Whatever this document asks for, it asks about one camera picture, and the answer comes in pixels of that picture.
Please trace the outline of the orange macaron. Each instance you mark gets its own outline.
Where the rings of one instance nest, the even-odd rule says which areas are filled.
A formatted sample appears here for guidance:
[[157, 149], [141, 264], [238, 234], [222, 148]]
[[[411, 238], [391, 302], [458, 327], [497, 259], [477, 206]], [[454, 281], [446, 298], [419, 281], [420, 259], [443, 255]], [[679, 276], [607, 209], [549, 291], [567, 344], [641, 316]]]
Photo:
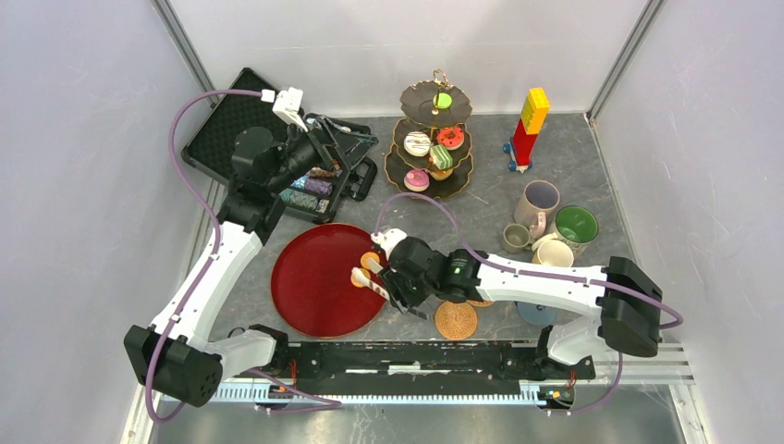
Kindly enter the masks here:
[[362, 267], [353, 267], [350, 282], [357, 288], [369, 287], [372, 282], [370, 271]]
[[361, 266], [373, 273], [377, 273], [382, 269], [380, 264], [380, 257], [375, 252], [367, 252], [361, 256]]

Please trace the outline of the white chocolate striped donut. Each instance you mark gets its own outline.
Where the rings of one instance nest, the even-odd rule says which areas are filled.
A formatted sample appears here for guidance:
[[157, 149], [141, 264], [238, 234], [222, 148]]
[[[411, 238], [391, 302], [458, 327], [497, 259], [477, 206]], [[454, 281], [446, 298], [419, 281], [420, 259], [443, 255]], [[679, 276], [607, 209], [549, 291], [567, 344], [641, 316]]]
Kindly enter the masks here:
[[432, 141], [430, 137], [422, 131], [409, 132], [403, 140], [405, 152], [415, 157], [427, 156], [431, 146]]

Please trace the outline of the pink frosted donut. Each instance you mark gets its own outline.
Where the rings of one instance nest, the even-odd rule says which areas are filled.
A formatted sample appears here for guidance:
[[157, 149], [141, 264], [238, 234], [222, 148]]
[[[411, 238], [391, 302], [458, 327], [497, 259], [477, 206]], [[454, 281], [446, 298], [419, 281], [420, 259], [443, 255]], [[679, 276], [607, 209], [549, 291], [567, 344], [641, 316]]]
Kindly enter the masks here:
[[404, 186], [409, 191], [425, 191], [430, 186], [430, 176], [422, 170], [412, 169], [404, 177]]

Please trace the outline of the green matcha cake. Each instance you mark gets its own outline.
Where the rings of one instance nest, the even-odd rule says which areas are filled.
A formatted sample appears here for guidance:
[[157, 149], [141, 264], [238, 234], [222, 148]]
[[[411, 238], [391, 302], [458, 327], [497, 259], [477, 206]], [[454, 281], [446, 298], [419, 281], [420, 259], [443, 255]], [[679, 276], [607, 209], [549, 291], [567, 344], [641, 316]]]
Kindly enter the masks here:
[[437, 171], [449, 170], [454, 165], [454, 160], [449, 150], [442, 144], [435, 144], [430, 147], [429, 161], [432, 168]]

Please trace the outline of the woven coaster front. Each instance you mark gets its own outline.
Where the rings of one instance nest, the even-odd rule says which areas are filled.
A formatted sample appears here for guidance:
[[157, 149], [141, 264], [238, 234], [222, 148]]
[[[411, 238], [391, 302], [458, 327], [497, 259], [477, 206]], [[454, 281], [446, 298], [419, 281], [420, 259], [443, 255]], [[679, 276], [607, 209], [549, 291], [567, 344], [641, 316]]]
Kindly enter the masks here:
[[478, 316], [467, 303], [443, 302], [435, 311], [435, 326], [449, 340], [463, 340], [474, 334]]

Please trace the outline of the woven coaster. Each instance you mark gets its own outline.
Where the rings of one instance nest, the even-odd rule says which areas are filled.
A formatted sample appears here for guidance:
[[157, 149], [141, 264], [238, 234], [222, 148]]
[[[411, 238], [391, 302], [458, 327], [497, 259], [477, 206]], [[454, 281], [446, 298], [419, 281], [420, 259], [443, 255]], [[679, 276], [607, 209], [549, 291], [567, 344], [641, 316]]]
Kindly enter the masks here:
[[435, 311], [435, 326], [449, 340], [463, 340], [474, 334], [478, 316], [467, 303], [443, 302]]
[[490, 301], [473, 301], [473, 300], [469, 300], [467, 301], [467, 303], [474, 307], [488, 307], [494, 304], [493, 302]]

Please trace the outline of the red frosted donut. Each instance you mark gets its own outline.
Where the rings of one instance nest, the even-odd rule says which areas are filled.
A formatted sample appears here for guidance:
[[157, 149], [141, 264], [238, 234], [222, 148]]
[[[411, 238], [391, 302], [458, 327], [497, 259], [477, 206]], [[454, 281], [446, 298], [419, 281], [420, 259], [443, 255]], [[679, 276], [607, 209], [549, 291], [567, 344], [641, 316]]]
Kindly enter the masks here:
[[436, 141], [448, 151], [457, 150], [465, 141], [465, 132], [459, 126], [444, 128], [438, 131]]

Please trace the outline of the green macaron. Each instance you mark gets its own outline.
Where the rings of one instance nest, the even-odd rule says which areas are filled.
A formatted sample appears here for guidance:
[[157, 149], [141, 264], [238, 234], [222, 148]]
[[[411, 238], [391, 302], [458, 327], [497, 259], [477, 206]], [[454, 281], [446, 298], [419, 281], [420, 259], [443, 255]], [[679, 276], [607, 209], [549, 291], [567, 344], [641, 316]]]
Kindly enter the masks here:
[[438, 110], [449, 109], [452, 105], [453, 99], [447, 92], [438, 92], [433, 97], [433, 107]]

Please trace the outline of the small grey cup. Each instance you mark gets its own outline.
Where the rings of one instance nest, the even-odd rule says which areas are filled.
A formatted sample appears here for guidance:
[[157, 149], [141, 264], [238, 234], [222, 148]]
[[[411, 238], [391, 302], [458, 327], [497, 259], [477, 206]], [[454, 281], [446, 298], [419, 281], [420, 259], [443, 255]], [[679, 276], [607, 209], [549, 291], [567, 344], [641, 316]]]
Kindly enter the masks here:
[[531, 243], [530, 232], [521, 224], [508, 224], [502, 232], [502, 243], [506, 252], [521, 253]]

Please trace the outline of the yellow ceramic mug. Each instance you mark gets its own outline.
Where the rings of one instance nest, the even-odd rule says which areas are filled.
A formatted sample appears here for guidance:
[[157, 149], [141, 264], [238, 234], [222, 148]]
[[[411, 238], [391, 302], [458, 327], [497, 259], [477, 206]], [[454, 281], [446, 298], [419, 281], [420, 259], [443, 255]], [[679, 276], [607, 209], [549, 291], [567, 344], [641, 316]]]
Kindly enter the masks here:
[[532, 262], [538, 265], [571, 267], [574, 254], [561, 240], [539, 240], [532, 246]]

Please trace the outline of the pink ceramic mug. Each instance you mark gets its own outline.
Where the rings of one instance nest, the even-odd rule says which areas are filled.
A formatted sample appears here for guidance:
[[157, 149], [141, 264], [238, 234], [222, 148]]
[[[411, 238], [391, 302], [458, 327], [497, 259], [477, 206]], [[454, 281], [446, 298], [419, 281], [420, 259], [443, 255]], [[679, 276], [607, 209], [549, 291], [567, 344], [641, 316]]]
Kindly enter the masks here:
[[514, 221], [526, 227], [532, 240], [542, 237], [547, 218], [560, 204], [557, 187], [546, 180], [533, 180], [523, 189], [513, 213]]

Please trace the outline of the green inside ceramic mug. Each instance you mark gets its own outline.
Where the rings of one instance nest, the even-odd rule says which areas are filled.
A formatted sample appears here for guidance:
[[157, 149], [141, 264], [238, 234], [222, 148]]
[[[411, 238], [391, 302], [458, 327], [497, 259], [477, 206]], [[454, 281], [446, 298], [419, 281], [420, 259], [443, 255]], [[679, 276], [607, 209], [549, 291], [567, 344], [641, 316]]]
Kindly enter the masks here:
[[598, 233], [599, 224], [594, 214], [578, 205], [559, 209], [547, 230], [548, 235], [567, 244], [575, 255], [583, 253]]

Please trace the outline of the woven coaster back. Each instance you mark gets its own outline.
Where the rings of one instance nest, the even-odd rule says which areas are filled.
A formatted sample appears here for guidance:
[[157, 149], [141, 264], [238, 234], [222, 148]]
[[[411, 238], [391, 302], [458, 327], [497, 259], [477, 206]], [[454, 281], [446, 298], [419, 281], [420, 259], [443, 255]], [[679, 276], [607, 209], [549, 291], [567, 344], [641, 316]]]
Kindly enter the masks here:
[[493, 302], [490, 301], [473, 301], [473, 300], [469, 300], [467, 301], [467, 303], [474, 307], [488, 307], [494, 304]]

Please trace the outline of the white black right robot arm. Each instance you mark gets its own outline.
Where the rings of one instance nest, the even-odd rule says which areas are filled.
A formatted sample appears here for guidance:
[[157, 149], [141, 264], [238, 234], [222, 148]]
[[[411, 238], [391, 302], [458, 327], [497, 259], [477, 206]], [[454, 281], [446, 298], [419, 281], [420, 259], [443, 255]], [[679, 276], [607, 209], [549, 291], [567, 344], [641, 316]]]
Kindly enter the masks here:
[[663, 310], [658, 286], [631, 260], [607, 266], [557, 267], [457, 249], [449, 254], [392, 229], [372, 236], [374, 248], [352, 268], [350, 281], [402, 313], [425, 318], [430, 298], [445, 302], [519, 302], [576, 314], [545, 327], [533, 354], [536, 370], [557, 377], [598, 352], [650, 358], [658, 353]]

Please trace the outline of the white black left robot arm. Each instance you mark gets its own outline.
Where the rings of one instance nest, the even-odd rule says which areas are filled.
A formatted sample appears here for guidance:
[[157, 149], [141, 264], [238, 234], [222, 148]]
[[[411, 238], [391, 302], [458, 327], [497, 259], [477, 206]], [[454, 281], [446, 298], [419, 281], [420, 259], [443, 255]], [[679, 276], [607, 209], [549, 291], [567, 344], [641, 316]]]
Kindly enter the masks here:
[[227, 378], [255, 370], [275, 377], [290, 368], [288, 337], [278, 330], [251, 326], [217, 342], [209, 341], [209, 333], [283, 215], [280, 193], [314, 167], [339, 168], [346, 177], [377, 143], [368, 127], [326, 116], [289, 125], [283, 141], [263, 127], [237, 135], [227, 196], [218, 212], [208, 212], [213, 233], [204, 251], [165, 309], [148, 327], [132, 326], [124, 338], [151, 416], [157, 393], [201, 407]]

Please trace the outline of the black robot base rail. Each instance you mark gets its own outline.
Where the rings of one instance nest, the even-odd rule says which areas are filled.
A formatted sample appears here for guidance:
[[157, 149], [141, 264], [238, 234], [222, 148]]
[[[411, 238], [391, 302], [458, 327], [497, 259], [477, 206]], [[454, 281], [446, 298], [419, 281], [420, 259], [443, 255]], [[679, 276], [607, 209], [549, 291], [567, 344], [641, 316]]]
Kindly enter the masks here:
[[526, 341], [303, 341], [276, 347], [264, 371], [313, 395], [510, 395], [521, 381], [596, 377], [590, 357], [546, 358]]

